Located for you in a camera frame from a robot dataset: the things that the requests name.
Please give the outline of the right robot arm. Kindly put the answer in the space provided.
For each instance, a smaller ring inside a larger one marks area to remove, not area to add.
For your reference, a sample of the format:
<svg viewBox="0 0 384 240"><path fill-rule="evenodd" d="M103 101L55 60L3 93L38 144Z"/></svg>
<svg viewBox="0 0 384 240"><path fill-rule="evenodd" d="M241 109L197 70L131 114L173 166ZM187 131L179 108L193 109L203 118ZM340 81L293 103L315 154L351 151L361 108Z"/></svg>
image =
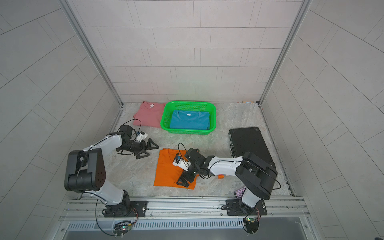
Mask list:
<svg viewBox="0 0 384 240"><path fill-rule="evenodd" d="M185 156L177 153L173 165L183 169L177 184L188 187L196 178L208 179L212 176L225 175L237 177L245 190L238 205L229 207L237 213L250 214L261 200L269 200L277 182L278 172L274 163L268 164L251 152L236 158L205 157L198 149L189 149Z"/></svg>

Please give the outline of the pink t-shirt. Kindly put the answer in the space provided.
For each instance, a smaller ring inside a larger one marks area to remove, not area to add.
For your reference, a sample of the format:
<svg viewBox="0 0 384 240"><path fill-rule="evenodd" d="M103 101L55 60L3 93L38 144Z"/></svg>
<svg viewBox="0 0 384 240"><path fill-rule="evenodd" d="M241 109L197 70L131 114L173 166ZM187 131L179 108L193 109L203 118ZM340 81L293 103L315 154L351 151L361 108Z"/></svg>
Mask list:
<svg viewBox="0 0 384 240"><path fill-rule="evenodd" d="M161 128L165 105L165 103L142 102L138 112L134 115L133 125Z"/></svg>

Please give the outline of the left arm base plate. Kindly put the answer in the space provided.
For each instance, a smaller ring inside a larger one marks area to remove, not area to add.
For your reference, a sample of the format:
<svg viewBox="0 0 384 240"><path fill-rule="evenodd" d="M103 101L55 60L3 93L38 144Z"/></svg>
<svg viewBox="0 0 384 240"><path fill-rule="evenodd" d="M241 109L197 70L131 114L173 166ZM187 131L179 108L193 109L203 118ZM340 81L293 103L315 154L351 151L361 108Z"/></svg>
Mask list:
<svg viewBox="0 0 384 240"><path fill-rule="evenodd" d="M105 218L144 217L147 211L148 201L133 201L129 204L122 202L108 206L102 211Z"/></svg>

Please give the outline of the blue t-shirt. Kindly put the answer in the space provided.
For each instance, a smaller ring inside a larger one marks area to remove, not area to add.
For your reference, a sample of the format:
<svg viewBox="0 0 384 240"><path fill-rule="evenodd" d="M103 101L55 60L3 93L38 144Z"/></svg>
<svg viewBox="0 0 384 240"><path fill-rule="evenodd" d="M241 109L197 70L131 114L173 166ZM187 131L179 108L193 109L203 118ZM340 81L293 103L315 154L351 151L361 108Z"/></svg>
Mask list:
<svg viewBox="0 0 384 240"><path fill-rule="evenodd" d="M171 129L208 130L210 128L210 113L199 111L173 111Z"/></svg>

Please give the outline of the orange t-shirt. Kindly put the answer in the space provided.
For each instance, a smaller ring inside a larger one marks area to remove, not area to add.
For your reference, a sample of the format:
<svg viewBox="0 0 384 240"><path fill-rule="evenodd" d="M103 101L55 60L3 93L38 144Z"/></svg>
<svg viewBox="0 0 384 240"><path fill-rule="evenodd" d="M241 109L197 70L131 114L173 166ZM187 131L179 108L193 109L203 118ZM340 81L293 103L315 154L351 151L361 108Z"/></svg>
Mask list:
<svg viewBox="0 0 384 240"><path fill-rule="evenodd" d="M183 187L177 184L180 176L183 173L183 169L173 165L175 156L179 153L178 150L163 149L159 151L159 158L157 163L156 175L154 186L155 187L174 187L194 190L197 180L188 186Z"/></svg>

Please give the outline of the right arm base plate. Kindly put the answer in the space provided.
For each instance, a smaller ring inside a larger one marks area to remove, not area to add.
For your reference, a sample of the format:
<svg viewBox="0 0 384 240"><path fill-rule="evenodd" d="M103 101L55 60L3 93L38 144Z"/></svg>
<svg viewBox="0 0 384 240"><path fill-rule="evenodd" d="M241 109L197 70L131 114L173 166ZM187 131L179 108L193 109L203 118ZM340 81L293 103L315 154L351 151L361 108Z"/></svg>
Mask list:
<svg viewBox="0 0 384 240"><path fill-rule="evenodd" d="M224 207L228 216L266 216L268 214L264 200L259 200L252 208L239 199L226 200Z"/></svg>

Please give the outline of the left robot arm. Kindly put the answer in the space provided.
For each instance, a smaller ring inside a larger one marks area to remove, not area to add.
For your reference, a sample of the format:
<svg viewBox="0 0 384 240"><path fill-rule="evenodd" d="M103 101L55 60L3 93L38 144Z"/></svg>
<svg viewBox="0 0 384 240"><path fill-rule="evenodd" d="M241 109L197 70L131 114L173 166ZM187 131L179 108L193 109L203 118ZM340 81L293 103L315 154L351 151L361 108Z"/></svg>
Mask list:
<svg viewBox="0 0 384 240"><path fill-rule="evenodd" d="M89 194L98 199L105 209L105 218L144 217L147 201L131 201L126 190L117 188L107 180L104 159L112 152L133 155L136 159L148 157L149 150L159 146L144 132L135 132L129 125L82 150L69 153L64 187L69 192Z"/></svg>

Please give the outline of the green plastic basket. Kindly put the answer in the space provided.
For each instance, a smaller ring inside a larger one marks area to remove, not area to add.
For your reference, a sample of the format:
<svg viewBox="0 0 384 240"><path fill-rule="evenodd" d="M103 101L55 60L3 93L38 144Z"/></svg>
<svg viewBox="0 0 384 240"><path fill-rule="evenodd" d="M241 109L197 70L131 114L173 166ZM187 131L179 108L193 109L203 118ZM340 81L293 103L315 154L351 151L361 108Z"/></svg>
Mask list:
<svg viewBox="0 0 384 240"><path fill-rule="evenodd" d="M208 130L186 130L186 129L171 129L171 117L173 111L199 111L210 113L210 128ZM161 127L163 130L172 134L191 134L191 135L208 135L216 129L217 126L217 110L211 103L204 102L186 102L186 101L172 101L166 104L161 120Z"/></svg>

